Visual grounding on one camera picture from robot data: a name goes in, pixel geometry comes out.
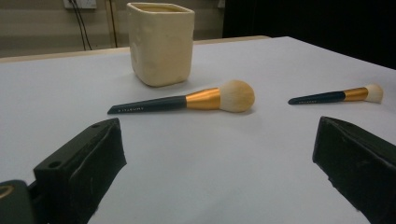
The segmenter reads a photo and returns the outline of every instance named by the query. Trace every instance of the cream ceramic vase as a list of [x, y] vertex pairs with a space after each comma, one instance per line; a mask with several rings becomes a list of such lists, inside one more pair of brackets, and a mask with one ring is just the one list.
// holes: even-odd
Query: cream ceramic vase
[[128, 3], [134, 73], [147, 85], [185, 81], [191, 71], [194, 11], [156, 3]]

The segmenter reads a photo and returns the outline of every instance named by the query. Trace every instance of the cup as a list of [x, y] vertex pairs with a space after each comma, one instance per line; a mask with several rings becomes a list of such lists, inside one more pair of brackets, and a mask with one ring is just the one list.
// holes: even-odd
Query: cup
[[185, 81], [191, 71], [194, 11], [173, 4], [128, 3], [134, 73], [147, 85]]

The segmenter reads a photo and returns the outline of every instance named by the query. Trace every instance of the dark blue brush handle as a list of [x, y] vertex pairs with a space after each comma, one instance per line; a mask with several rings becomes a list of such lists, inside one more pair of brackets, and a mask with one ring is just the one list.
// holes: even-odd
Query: dark blue brush handle
[[346, 94], [343, 91], [331, 91], [321, 94], [302, 96], [289, 100], [289, 105], [322, 104], [344, 101]]
[[113, 105], [107, 114], [126, 114], [186, 108], [186, 96], [171, 96], [125, 105]]

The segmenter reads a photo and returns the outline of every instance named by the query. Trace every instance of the beige bristles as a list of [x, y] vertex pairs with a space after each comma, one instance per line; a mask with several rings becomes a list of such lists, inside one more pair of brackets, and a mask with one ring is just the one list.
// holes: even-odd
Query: beige bristles
[[254, 91], [244, 81], [232, 80], [221, 87], [220, 109], [229, 112], [244, 112], [254, 103]]
[[366, 99], [364, 101], [368, 102], [373, 102], [373, 103], [381, 103], [382, 97], [384, 96], [384, 92], [382, 91], [382, 88], [376, 84], [370, 84], [365, 86], [364, 88], [367, 89], [369, 92], [367, 94]]

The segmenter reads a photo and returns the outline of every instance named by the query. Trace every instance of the large makeup brush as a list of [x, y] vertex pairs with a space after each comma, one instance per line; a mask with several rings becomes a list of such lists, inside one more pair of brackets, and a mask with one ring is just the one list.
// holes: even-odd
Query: large makeup brush
[[113, 105], [107, 114], [164, 111], [180, 108], [244, 112], [250, 109], [253, 103], [253, 89], [244, 81], [232, 80], [219, 88], [198, 91], [188, 95]]
[[335, 103], [343, 101], [368, 101], [380, 104], [383, 97], [382, 88], [376, 84], [346, 91], [331, 91], [321, 94], [292, 98], [289, 105]]

